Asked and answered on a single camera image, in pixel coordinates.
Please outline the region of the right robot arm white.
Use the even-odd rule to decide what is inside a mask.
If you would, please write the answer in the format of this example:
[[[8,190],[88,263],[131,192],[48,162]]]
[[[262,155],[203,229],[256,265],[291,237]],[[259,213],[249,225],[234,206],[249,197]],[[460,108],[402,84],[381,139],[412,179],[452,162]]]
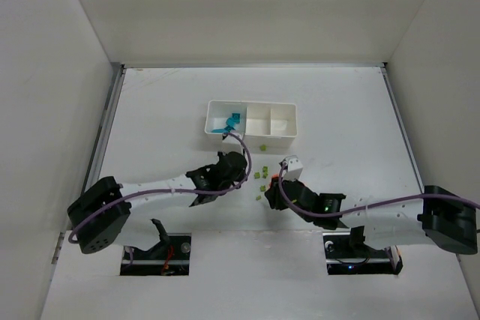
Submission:
[[[274,178],[265,192],[270,208],[290,209],[324,230],[347,229],[351,247],[436,245],[459,255],[478,252],[479,205],[438,186],[391,200],[315,193],[302,182]]]

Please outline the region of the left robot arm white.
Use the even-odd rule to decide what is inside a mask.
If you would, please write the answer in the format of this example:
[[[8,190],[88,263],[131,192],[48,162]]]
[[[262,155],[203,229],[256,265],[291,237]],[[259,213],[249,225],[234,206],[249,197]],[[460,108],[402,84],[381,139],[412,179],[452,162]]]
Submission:
[[[67,208],[72,225],[68,242],[78,245],[83,254],[97,253],[126,235],[132,215],[145,217],[161,233],[161,221],[153,217],[156,211],[193,208],[239,189],[251,173],[249,152],[217,155],[216,163],[166,181],[120,184],[113,176],[101,178]]]

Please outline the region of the teal long lego brick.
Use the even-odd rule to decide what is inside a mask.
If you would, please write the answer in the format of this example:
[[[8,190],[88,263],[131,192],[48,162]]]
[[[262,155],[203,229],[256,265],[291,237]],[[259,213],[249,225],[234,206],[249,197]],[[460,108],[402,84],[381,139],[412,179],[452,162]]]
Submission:
[[[227,127],[234,128],[234,126],[235,126],[234,120],[233,120],[232,118],[228,118],[228,119],[226,120],[226,126],[227,126]]]

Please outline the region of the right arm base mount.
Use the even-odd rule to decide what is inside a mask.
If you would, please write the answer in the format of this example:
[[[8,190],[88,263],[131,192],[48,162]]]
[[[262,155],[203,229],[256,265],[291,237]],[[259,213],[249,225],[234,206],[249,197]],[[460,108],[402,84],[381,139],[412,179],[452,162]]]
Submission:
[[[323,232],[328,275],[394,275],[404,268],[397,247],[376,250],[365,243],[364,226],[345,232]]]

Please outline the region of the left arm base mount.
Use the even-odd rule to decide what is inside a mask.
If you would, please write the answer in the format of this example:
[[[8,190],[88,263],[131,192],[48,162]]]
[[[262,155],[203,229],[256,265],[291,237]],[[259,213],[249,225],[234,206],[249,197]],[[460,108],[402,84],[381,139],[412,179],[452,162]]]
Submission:
[[[190,272],[191,234],[168,233],[160,220],[152,219],[156,242],[147,250],[126,247],[121,276],[187,276]]]

